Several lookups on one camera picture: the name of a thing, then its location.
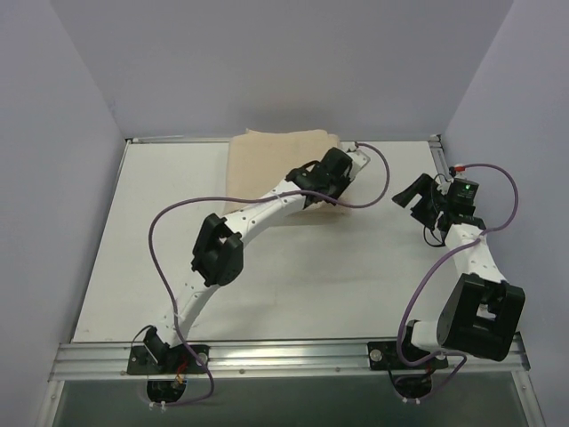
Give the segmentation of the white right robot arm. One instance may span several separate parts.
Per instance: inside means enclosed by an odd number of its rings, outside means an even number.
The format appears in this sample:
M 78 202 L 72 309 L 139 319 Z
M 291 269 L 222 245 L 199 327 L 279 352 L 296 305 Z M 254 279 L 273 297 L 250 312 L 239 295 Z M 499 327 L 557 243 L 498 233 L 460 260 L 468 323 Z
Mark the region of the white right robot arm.
M 405 367 L 445 353 L 493 361 L 509 353 L 525 292 L 508 282 L 493 259 L 486 239 L 491 229 L 475 215 L 477 190 L 476 182 L 459 176 L 440 189 L 435 178 L 424 173 L 392 198 L 410 207 L 411 216 L 427 230 L 438 230 L 447 250 L 419 287 L 425 287 L 447 260 L 453 260 L 458 273 L 437 320 L 411 321 L 411 308 L 405 309 L 394 347 L 397 361 Z

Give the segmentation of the beige cloth wrap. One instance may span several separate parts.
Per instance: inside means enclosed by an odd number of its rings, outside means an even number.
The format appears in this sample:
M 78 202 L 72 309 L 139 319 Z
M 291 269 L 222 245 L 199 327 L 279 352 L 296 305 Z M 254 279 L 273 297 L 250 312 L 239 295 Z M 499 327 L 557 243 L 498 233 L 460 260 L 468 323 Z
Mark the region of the beige cloth wrap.
M 264 196 L 294 168 L 321 160 L 339 137 L 325 130 L 264 133 L 248 130 L 228 145 L 226 195 L 242 199 Z

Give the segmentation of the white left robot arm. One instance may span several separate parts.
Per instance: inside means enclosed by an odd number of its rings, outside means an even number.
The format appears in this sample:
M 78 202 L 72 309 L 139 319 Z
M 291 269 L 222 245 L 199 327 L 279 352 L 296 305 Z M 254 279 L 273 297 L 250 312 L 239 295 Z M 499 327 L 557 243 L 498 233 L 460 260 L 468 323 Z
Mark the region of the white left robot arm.
M 163 315 L 143 339 L 148 363 L 159 373 L 169 373 L 180 360 L 178 346 L 213 294 L 234 281 L 244 267 L 244 249 L 263 230 L 285 217 L 325 201 L 335 204 L 370 158 L 356 146 L 329 149 L 319 161 L 292 169 L 261 199 L 223 217 L 208 215 L 192 249 L 191 279 L 178 294 L 167 289 L 172 313 Z

